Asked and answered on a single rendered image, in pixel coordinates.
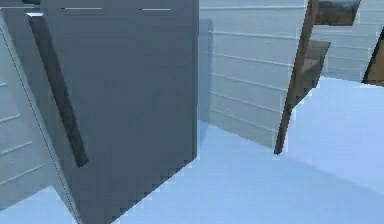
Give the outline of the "brown wooden door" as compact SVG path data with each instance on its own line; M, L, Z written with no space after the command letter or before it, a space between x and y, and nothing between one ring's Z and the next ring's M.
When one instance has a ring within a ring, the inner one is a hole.
M305 12L287 96L279 124L274 153L280 154L294 107L318 84L325 56L331 43L313 40L312 33L324 11L325 0L309 0Z

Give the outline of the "grey refrigerator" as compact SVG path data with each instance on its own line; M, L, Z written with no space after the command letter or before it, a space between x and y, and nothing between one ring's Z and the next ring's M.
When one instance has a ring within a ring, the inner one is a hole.
M28 15L43 15L89 162L76 166ZM0 0L4 44L77 224L113 224L196 158L199 0Z

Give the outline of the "brown black-edged wooden furniture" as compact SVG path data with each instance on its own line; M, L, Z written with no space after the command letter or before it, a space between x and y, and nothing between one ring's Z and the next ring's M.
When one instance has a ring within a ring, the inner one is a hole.
M362 82L384 87L384 27L380 32Z

